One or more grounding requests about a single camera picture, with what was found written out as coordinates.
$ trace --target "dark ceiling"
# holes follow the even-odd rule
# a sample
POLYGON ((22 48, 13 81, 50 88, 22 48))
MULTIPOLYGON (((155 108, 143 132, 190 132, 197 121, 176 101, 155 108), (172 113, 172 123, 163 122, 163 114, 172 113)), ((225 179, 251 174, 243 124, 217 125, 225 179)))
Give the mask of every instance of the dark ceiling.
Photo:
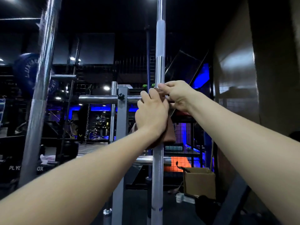
MULTIPOLYGON (((167 0, 167 32, 218 34, 239 0, 167 0)), ((39 17, 46 0, 0 0, 0 18, 39 17)), ((138 32, 156 28, 157 0, 63 0, 61 32, 138 32)), ((0 22, 0 30, 36 30, 35 22, 0 22)))

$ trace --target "chain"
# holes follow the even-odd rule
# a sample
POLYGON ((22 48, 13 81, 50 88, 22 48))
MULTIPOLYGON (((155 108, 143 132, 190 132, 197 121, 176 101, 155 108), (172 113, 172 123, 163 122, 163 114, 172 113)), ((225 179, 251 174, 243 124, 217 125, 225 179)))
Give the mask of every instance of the chain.
MULTIPOLYGON (((91 90, 91 87, 92 87, 92 85, 90 85, 89 87, 88 87, 88 90, 89 90, 89 95, 91 95, 91 92, 92 92, 92 90, 91 90)), ((90 104, 88 104, 88 117, 89 117, 89 115, 90 115, 90 104)), ((88 135, 89 135, 89 132, 88 132, 88 117, 86 118, 86 128, 85 128, 85 145, 86 145, 86 140, 87 140, 87 138, 88 138, 88 135)))

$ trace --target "squat rack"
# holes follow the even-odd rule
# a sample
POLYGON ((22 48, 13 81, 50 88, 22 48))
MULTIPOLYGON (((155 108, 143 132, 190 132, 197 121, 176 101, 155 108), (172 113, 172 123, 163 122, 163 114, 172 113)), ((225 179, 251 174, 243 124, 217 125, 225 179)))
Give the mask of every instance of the squat rack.
MULTIPOLYGON (((22 168, 19 187, 27 184, 36 177, 36 159, 40 149, 40 141, 43 130, 43 122, 48 98, 48 86, 51 76, 51 64, 53 59, 54 41, 57 33, 57 24, 62 0, 48 0, 47 10, 42 17, 44 19, 44 30, 42 32, 42 46, 37 69, 35 91, 28 122, 22 168)), ((164 83, 165 76, 165 39, 166 39, 166 0, 157 0, 157 26, 156 26, 156 69, 155 85, 164 83)), ((111 96, 81 96, 80 101, 85 103, 111 103, 112 119, 110 142, 114 139, 114 112, 115 103, 118 103, 118 121, 116 139, 128 134, 128 106, 127 103, 137 102, 140 97, 128 96, 128 88, 120 87, 117 95, 117 83, 112 84, 111 96)), ((152 225, 163 223, 163 144, 153 149, 152 170, 152 225)), ((122 224, 124 178, 115 189, 112 198, 113 212, 112 225, 122 224)))

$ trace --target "forearm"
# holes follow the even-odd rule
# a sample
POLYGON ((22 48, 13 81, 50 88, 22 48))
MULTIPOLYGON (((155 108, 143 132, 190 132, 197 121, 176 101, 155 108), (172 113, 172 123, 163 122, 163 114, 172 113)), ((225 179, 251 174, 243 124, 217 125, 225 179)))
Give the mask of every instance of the forearm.
POLYGON ((300 143, 230 112, 201 93, 189 112, 284 224, 300 224, 300 143))
POLYGON ((140 129, 25 185, 0 202, 2 224, 90 224, 136 158, 154 142, 153 132, 140 129))

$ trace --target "ceiling light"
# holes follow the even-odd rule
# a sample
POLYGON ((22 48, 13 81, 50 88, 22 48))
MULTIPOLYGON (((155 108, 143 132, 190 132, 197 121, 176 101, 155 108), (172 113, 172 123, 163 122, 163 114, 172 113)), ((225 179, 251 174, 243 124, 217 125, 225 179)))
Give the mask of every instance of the ceiling light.
POLYGON ((74 57, 70 57, 70 60, 71 60, 71 61, 75 61, 75 58, 74 58, 74 57))

